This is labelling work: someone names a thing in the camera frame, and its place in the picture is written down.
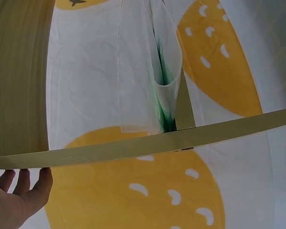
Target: translucent plastic bag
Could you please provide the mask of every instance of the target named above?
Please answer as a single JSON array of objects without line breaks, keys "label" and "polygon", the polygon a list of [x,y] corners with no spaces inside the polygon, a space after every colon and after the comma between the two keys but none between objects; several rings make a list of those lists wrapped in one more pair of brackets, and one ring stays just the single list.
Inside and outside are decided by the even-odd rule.
[{"label": "translucent plastic bag", "polygon": [[182,67],[175,27],[161,0],[124,0],[118,40],[122,131],[169,132]]}]

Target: curved wooden slat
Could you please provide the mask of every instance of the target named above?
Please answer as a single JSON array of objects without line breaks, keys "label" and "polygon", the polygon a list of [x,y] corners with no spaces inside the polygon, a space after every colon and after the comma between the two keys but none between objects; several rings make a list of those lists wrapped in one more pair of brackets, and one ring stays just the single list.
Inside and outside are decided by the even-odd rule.
[{"label": "curved wooden slat", "polygon": [[286,109],[101,145],[0,156],[0,168],[32,168],[117,160],[211,144],[286,125]]},{"label": "curved wooden slat", "polygon": [[46,63],[55,0],[0,0],[0,156],[48,150]]}]

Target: wooden frame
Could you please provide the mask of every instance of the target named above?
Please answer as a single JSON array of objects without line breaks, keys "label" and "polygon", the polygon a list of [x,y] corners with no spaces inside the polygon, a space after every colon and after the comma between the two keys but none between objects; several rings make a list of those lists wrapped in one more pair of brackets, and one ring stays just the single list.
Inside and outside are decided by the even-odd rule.
[{"label": "wooden frame", "polygon": [[182,73],[176,110],[178,131],[49,151],[45,80],[53,6],[54,0],[0,0],[0,169],[63,166],[188,150],[286,125],[285,109],[195,127]]}]

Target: yellow circle pattern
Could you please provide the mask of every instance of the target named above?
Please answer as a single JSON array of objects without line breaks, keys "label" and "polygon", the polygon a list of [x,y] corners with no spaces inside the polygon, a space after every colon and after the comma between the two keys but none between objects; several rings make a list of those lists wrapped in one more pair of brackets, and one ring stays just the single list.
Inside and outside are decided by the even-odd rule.
[{"label": "yellow circle pattern", "polygon": [[262,113],[242,47],[219,1],[194,2],[178,32],[184,70],[204,93],[240,116]]},{"label": "yellow circle pattern", "polygon": [[[87,133],[67,147],[144,135],[109,127]],[[53,168],[54,185],[46,206],[51,229],[225,228],[220,191],[198,154],[173,152],[152,158]],[[195,170],[199,177],[187,175],[187,169]],[[144,186],[148,195],[131,189],[134,183]],[[180,203],[173,203],[169,190],[181,195]],[[202,208],[211,211],[211,221],[198,213]]]},{"label": "yellow circle pattern", "polygon": [[108,0],[56,0],[55,6],[61,10],[79,10]]}]

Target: finger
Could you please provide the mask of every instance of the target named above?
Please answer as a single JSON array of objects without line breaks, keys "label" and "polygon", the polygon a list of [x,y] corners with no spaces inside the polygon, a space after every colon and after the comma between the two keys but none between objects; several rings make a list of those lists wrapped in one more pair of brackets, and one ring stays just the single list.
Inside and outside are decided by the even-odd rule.
[{"label": "finger", "polygon": [[52,184],[53,178],[51,169],[41,169],[39,172],[39,180],[34,188],[21,196],[27,206],[27,217],[35,214],[48,202]]},{"label": "finger", "polygon": [[28,169],[21,169],[19,172],[18,182],[13,194],[21,196],[30,189],[30,171]]},{"label": "finger", "polygon": [[7,192],[10,188],[10,185],[14,179],[15,171],[14,170],[5,170],[4,173],[0,176],[0,188]]}]

